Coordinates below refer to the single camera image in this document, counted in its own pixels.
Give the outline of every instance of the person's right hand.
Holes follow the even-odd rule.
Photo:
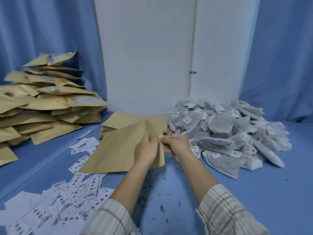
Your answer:
[[[185,136],[163,136],[160,142],[164,144],[164,152],[172,154],[178,162],[191,153],[188,138]]]

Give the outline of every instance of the person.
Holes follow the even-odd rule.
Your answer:
[[[145,176],[158,151],[158,138],[145,135],[134,152],[135,162],[111,197],[85,225],[82,235],[140,234],[131,219]],[[208,235],[267,235],[268,230],[219,184],[190,151],[188,138],[163,136],[164,152],[172,154],[199,202],[196,209]]]

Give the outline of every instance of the forearm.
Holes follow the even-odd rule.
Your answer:
[[[110,197],[122,204],[130,216],[149,168],[150,165],[145,162],[135,162]]]
[[[200,203],[208,190],[217,185],[218,182],[192,152],[186,152],[186,154],[179,157],[179,160]]]

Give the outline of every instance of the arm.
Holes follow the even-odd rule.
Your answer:
[[[157,156],[158,138],[149,141],[145,135],[135,148],[135,163],[117,186],[110,199],[122,204],[131,215],[136,205],[143,181]]]
[[[163,136],[164,152],[174,155],[197,197],[196,209],[210,235],[268,235],[268,230],[214,179],[191,153],[186,137]]]

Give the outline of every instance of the person's left hand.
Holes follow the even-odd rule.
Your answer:
[[[158,145],[159,138],[151,139],[149,134],[145,134],[135,147],[135,162],[143,162],[150,167],[157,156]]]

